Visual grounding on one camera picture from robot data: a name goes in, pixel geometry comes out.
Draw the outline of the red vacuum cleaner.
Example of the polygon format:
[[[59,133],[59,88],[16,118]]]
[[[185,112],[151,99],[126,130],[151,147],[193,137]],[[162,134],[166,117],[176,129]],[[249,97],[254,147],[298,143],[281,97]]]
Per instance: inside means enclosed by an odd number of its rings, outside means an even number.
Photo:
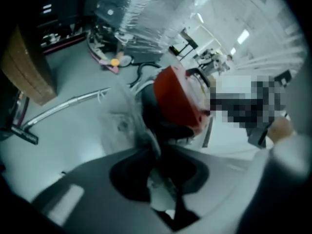
[[[210,116],[208,78],[198,68],[168,66],[142,89],[143,119],[159,142],[190,139]]]

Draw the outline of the black table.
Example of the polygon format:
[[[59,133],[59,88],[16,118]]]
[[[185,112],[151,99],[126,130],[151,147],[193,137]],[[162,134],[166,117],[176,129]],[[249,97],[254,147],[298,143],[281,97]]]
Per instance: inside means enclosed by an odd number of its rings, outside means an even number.
[[[198,44],[193,40],[192,37],[190,37],[186,31],[186,28],[184,28],[180,35],[186,40],[186,45],[179,51],[178,55],[183,53],[185,49],[188,49],[189,51],[181,56],[180,60],[183,60],[187,55],[189,55],[193,50],[196,50],[198,47]]]

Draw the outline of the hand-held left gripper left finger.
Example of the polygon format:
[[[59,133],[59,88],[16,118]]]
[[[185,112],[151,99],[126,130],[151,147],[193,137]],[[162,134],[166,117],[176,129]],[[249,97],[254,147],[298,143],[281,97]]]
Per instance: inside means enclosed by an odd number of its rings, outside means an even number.
[[[43,190],[32,205],[63,234],[172,234],[150,205],[150,148],[85,162]]]

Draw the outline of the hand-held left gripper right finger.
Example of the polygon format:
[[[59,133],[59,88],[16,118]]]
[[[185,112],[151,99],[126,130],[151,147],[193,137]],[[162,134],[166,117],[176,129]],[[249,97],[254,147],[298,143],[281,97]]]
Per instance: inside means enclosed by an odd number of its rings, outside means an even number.
[[[310,234],[310,138],[258,154],[225,200],[177,234]]]

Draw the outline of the pink pad piece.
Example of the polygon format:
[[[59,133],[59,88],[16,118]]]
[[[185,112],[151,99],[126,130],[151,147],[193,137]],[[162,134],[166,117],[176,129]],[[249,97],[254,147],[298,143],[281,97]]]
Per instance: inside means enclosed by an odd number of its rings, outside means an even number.
[[[119,73],[119,66],[111,66],[110,61],[111,60],[106,60],[102,59],[92,48],[88,48],[91,56],[95,59],[95,61],[104,68],[107,68],[109,71],[111,71],[114,74]]]

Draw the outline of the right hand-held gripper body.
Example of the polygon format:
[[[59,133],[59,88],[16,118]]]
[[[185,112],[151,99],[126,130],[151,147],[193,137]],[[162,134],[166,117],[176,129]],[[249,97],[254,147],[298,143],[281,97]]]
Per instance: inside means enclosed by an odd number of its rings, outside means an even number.
[[[285,109],[285,103],[278,92],[266,91],[251,98],[244,94],[218,93],[211,96],[210,108],[225,112],[228,122],[246,130],[249,144],[264,149],[269,127]]]

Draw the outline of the black vacuum floor nozzle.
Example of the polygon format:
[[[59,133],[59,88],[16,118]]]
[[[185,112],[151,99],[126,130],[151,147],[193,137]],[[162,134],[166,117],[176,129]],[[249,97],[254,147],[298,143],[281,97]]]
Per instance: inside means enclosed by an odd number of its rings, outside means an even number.
[[[39,143],[39,138],[36,135],[33,135],[32,133],[26,132],[23,129],[21,129],[15,125],[11,126],[10,132],[15,134],[19,138],[31,143],[31,144],[38,145],[38,143]]]

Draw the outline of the curved wooden stair beam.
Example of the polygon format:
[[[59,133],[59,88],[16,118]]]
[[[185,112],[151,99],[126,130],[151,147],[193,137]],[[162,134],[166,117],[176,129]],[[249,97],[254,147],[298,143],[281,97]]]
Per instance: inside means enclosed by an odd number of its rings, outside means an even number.
[[[57,97],[57,86],[39,42],[29,28],[16,25],[0,54],[0,69],[27,97],[44,105]]]

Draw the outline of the plastic-wrapped black machine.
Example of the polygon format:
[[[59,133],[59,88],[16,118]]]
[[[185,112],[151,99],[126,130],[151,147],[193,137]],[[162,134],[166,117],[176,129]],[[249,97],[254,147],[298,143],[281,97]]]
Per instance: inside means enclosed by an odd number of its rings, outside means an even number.
[[[134,63],[158,61],[209,0],[98,0],[95,14]]]

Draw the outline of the metal vacuum wand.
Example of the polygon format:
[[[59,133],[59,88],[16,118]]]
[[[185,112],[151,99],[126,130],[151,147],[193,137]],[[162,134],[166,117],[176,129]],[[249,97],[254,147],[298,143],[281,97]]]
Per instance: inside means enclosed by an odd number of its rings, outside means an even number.
[[[92,99],[92,98],[95,98],[97,97],[98,95],[100,94],[106,94],[108,91],[110,90],[109,87],[107,88],[104,88],[104,89],[100,89],[100,90],[96,90],[96,91],[93,91],[93,92],[90,92],[90,93],[86,93],[86,94],[83,94],[83,95],[80,95],[80,96],[77,96],[77,97],[72,97],[71,99],[68,99],[67,101],[57,105],[57,106],[54,106],[46,111],[44,111],[43,113],[37,115],[36,117],[30,119],[29,121],[27,121],[25,124],[23,124],[22,128],[24,130],[28,130],[30,128],[32,128],[35,124],[39,123],[40,121],[48,118],[49,116],[57,113],[57,112],[60,112],[70,106],[73,106],[73,105],[76,105],[76,104],[79,104],[81,102],[84,102],[84,101],[87,101],[89,99]]]

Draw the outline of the person's right forearm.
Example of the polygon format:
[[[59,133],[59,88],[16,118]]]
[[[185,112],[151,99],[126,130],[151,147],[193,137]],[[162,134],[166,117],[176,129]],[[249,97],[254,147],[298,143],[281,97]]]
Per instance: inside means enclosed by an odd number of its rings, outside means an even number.
[[[276,144],[293,133],[294,128],[291,122],[285,117],[277,117],[268,128],[267,136],[273,144]]]

